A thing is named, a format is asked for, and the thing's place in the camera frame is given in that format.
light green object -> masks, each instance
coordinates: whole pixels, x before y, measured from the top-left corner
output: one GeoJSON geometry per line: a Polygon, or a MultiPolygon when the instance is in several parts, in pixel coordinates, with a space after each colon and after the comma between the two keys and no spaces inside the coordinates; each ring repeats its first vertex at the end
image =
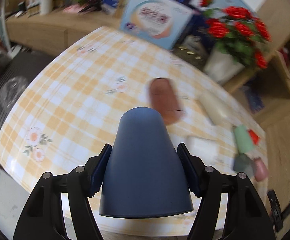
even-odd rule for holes
{"type": "Polygon", "coordinates": [[[234,135],[239,153],[248,153],[254,149],[255,145],[253,144],[245,125],[241,124],[235,127],[234,135]]]}

yellow and white tablecloth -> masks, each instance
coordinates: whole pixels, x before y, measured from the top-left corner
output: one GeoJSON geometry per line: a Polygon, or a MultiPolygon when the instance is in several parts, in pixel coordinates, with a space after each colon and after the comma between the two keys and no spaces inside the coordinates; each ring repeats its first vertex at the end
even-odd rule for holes
{"type": "MultiPolygon", "coordinates": [[[[189,135],[216,140],[220,153],[215,168],[235,175],[231,168],[236,147],[230,127],[214,126],[195,101],[210,90],[230,107],[233,124],[243,123],[261,137],[250,157],[260,156],[267,165],[264,131],[223,88],[170,52],[107,27],[60,54],[21,95],[0,131],[1,165],[28,192],[45,171],[59,175],[84,165],[105,143],[113,145],[127,110],[150,106],[148,85],[156,77],[173,79],[186,112],[180,122],[167,127],[175,147],[189,135]]],[[[267,180],[256,189],[265,201],[267,180]]],[[[223,195],[216,228],[224,225],[223,195]]],[[[187,235],[200,203],[192,195],[193,212],[132,220],[101,217],[100,196],[99,192],[89,199],[100,229],[141,236],[187,235]]],[[[62,201],[64,215],[70,218],[66,194],[62,201]]]]}

table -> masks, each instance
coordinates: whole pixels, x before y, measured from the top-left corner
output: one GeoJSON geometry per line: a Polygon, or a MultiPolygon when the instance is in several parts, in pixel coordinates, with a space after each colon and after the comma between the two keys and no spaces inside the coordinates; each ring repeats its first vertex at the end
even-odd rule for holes
{"type": "MultiPolygon", "coordinates": [[[[113,145],[121,116],[138,106],[149,107],[148,85],[152,78],[174,80],[186,112],[167,127],[175,147],[188,135],[216,140],[220,153],[215,165],[221,173],[231,170],[236,152],[231,127],[214,126],[196,102],[210,90],[232,110],[231,122],[244,123],[260,137],[250,156],[266,165],[265,132],[222,87],[192,65],[166,50],[123,32],[101,27],[76,42],[53,60],[28,86],[9,113],[0,131],[0,163],[28,192],[45,171],[68,173],[100,153],[105,143],[113,145]]],[[[256,183],[263,202],[267,180],[256,183]]],[[[128,220],[98,215],[100,192],[89,199],[100,229],[140,236],[187,235],[200,199],[192,195],[193,212],[146,220],[128,220]]],[[[67,195],[63,212],[70,218],[67,195]]],[[[216,228],[226,214],[223,194],[216,228]]]]}

black device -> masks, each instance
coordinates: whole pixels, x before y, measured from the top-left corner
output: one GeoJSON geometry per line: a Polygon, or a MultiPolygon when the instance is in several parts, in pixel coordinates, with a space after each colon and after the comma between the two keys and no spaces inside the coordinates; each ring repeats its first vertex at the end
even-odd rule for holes
{"type": "MultiPolygon", "coordinates": [[[[69,239],[62,213],[62,192],[68,193],[77,239],[102,240],[87,198],[100,190],[111,151],[112,147],[106,144],[100,155],[89,158],[85,166],[78,166],[68,174],[53,176],[45,172],[23,208],[13,240],[69,239]]],[[[290,207],[281,212],[276,196],[273,197],[274,191],[269,193],[272,213],[275,214],[270,218],[245,173],[236,176],[221,174],[213,167],[205,166],[199,157],[191,156],[183,143],[178,146],[177,154],[190,191],[202,197],[188,240],[213,238],[221,193],[225,192],[229,195],[221,239],[276,239],[273,227],[277,232],[282,228],[290,207]]]]}

red rose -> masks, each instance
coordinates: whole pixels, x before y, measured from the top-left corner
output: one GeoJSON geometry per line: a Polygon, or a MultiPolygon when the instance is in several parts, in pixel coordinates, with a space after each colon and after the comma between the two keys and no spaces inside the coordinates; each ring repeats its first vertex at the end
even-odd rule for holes
{"type": "Polygon", "coordinates": [[[223,38],[227,33],[229,33],[229,29],[226,28],[225,23],[217,21],[213,22],[212,26],[208,29],[208,33],[216,38],[223,38]]]}
{"type": "Polygon", "coordinates": [[[260,68],[267,68],[267,62],[266,62],[265,58],[263,57],[263,55],[261,54],[261,52],[257,51],[255,53],[255,58],[256,58],[256,64],[260,68]]]}
{"type": "Polygon", "coordinates": [[[229,16],[237,19],[251,18],[251,12],[243,7],[229,6],[223,10],[229,16]]]}
{"type": "Polygon", "coordinates": [[[207,7],[209,6],[211,3],[213,2],[213,0],[201,0],[199,5],[200,7],[207,7]]]}
{"type": "Polygon", "coordinates": [[[266,39],[267,41],[270,41],[270,34],[266,29],[266,25],[261,21],[257,21],[255,22],[255,26],[260,32],[260,34],[262,35],[262,37],[266,39]]]}
{"type": "Polygon", "coordinates": [[[213,23],[215,23],[215,22],[219,22],[219,20],[218,20],[218,19],[208,19],[208,20],[206,20],[206,23],[207,23],[209,26],[212,26],[213,23]]]}
{"type": "Polygon", "coordinates": [[[254,33],[251,31],[249,27],[247,27],[245,24],[242,24],[240,22],[235,22],[235,28],[246,37],[250,37],[254,35],[254,33]]]}

